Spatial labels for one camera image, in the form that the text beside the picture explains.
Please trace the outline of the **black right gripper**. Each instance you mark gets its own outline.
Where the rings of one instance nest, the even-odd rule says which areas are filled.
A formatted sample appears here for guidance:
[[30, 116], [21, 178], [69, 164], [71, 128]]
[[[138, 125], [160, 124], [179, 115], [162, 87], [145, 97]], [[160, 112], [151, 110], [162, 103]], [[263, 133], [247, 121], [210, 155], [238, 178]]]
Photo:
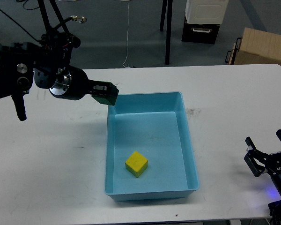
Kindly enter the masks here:
[[[281, 129], [276, 132], [281, 142]], [[256, 149], [253, 141], [248, 136], [245, 139], [247, 153], [244, 160], [255, 177], [268, 173], [272, 180], [281, 180], [281, 151], [267, 155]]]

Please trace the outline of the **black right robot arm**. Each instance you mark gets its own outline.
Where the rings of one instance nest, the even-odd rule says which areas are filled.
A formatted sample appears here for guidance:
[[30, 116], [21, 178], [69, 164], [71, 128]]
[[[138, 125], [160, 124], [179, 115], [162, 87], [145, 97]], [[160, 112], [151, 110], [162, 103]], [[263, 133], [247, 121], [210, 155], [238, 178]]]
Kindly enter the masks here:
[[[277, 130], [276, 135], [281, 142], [281, 130]], [[279, 195], [281, 196], [281, 151], [266, 154], [259, 151], [251, 138], [248, 136], [245, 139], [247, 144], [247, 153], [244, 157], [245, 162], [250, 168], [255, 177], [267, 173]], [[279, 225], [281, 223], [281, 200], [268, 204], [272, 223]]]

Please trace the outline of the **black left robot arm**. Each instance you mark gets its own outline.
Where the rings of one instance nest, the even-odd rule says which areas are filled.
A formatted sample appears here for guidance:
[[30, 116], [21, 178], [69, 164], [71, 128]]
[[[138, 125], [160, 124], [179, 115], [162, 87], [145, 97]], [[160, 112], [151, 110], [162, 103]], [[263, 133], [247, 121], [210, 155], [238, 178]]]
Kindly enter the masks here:
[[12, 98], [21, 121], [27, 119], [24, 95], [33, 84], [48, 89], [56, 98], [79, 100], [90, 94], [100, 104], [116, 103], [119, 90], [114, 84], [90, 80], [83, 70], [70, 65], [72, 49], [81, 41], [68, 31], [58, 31], [69, 21], [85, 23], [86, 18], [71, 16], [49, 27], [40, 45], [25, 42], [0, 46], [0, 99]]

